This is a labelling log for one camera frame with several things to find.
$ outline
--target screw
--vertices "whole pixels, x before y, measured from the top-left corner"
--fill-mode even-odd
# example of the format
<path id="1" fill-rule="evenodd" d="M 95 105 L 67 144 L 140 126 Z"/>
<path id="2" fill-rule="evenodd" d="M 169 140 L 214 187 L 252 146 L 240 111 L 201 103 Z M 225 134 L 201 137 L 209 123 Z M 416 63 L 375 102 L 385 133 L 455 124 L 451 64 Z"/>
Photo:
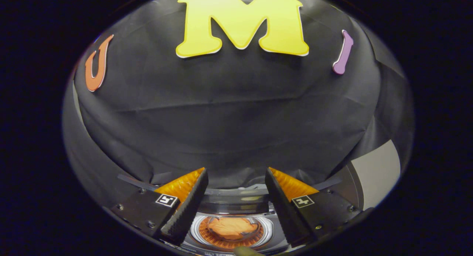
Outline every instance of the screw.
<path id="1" fill-rule="evenodd" d="M 148 226 L 149 228 L 153 229 L 153 228 L 156 227 L 156 224 L 154 224 L 154 223 L 151 222 L 151 221 L 148 221 L 147 226 Z"/>

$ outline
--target black cloth backdrop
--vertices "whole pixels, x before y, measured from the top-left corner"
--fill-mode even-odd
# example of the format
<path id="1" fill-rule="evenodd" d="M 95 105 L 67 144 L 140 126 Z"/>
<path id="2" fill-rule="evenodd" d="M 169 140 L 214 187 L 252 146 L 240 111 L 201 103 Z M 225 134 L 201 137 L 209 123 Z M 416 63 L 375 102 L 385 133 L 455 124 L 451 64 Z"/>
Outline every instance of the black cloth backdrop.
<path id="1" fill-rule="evenodd" d="M 399 63 L 356 19 L 323 0 L 299 1 L 304 57 L 261 49 L 265 22 L 245 50 L 213 22 L 221 50 L 181 59 L 186 4 L 177 0 L 148 2 L 105 30 L 78 63 L 77 106 L 72 85 L 64 101 L 69 160 L 96 201 L 111 205 L 133 190 L 118 174 L 153 183 L 200 167 L 211 188 L 262 183 L 268 166 L 315 184 L 390 139 L 404 169 L 414 110 Z M 337 75 L 342 29 L 354 46 Z M 91 93 L 85 60 L 111 34 L 105 80 Z"/>

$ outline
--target white panel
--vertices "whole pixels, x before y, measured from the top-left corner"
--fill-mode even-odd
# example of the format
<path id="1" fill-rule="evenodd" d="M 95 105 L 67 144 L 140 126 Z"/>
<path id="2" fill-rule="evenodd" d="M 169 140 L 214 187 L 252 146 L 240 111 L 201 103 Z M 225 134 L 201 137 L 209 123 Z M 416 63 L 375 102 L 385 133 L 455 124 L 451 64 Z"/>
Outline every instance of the white panel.
<path id="1" fill-rule="evenodd" d="M 399 156 L 392 140 L 351 163 L 363 189 L 363 209 L 378 205 L 394 187 L 401 174 Z"/>

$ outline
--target dark background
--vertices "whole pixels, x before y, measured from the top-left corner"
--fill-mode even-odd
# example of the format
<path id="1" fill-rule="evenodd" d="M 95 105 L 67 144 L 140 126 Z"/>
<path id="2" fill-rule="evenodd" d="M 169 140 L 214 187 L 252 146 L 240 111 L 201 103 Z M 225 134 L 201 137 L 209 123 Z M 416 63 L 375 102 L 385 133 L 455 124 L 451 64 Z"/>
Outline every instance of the dark background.
<path id="1" fill-rule="evenodd" d="M 166 254 L 102 212 L 76 180 L 61 140 L 69 73 L 88 44 L 132 8 L 110 16 L 128 1 L 3 0 L 5 255 Z M 470 193 L 461 185 L 471 181 L 472 167 L 471 75 L 464 76 L 471 0 L 346 0 L 359 10 L 332 1 L 394 51 L 412 83 L 417 129 L 412 160 L 392 194 L 310 255 L 466 255 L 472 231 L 461 200 Z"/>

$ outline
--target yellow letter m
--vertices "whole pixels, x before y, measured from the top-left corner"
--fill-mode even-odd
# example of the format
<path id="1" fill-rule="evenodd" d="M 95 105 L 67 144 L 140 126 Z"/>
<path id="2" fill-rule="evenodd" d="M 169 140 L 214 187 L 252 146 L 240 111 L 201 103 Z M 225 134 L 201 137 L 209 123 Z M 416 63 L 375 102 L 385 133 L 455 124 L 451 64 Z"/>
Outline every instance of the yellow letter m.
<path id="1" fill-rule="evenodd" d="M 309 46 L 304 42 L 298 0 L 178 0 L 186 3 L 184 42 L 176 48 L 181 58 L 212 54 L 220 50 L 222 40 L 212 36 L 211 18 L 238 49 L 245 49 L 264 20 L 267 32 L 259 40 L 268 52 L 305 56 Z"/>

